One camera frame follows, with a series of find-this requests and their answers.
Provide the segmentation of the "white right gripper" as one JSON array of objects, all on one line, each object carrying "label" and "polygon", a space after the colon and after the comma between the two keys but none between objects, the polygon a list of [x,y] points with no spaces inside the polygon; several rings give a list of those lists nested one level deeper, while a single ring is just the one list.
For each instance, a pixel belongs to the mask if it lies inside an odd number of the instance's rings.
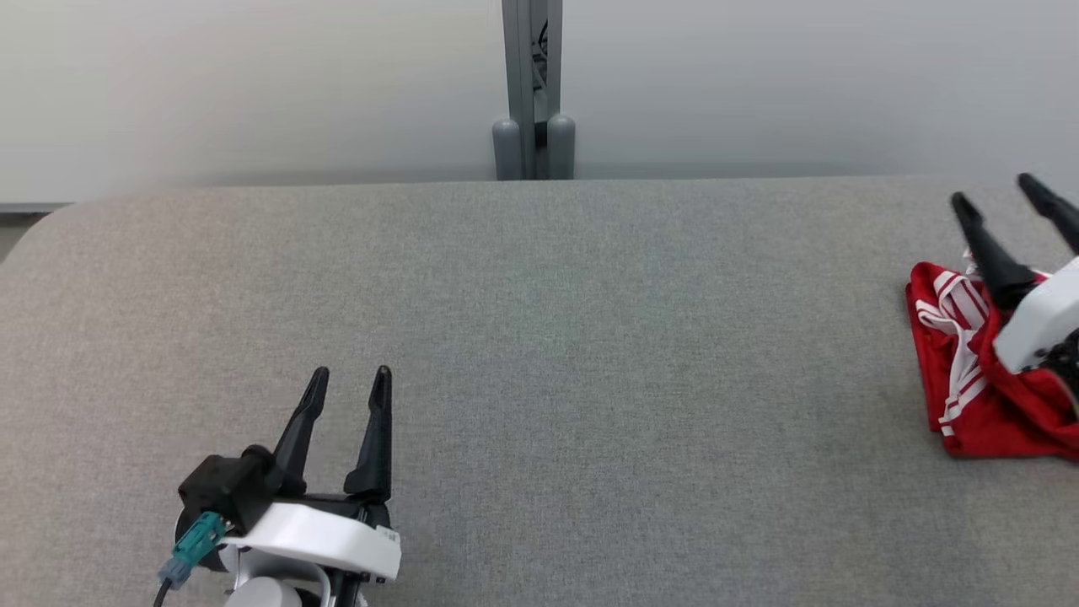
[{"label": "white right gripper", "polygon": [[[1017,188],[1078,254],[1078,208],[1030,173],[1017,174]],[[991,303],[999,311],[1014,311],[995,337],[996,357],[1013,375],[1036,368],[1049,370],[1077,397],[1078,258],[1038,284],[1037,274],[1005,250],[962,192],[952,194],[951,205]]]}]

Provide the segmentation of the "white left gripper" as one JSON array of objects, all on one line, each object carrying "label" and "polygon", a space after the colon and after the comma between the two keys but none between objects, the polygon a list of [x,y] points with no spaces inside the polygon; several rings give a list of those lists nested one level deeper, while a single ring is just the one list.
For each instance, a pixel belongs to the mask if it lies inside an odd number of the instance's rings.
[{"label": "white left gripper", "polygon": [[[329,369],[316,368],[282,431],[273,452],[275,495],[308,492],[309,445],[328,383]],[[361,450],[344,481],[346,496],[275,500],[256,508],[250,521],[231,523],[221,540],[221,561],[234,577],[228,606],[363,606],[363,587],[397,580],[402,544],[390,518],[392,383],[392,369],[380,365]]]}]

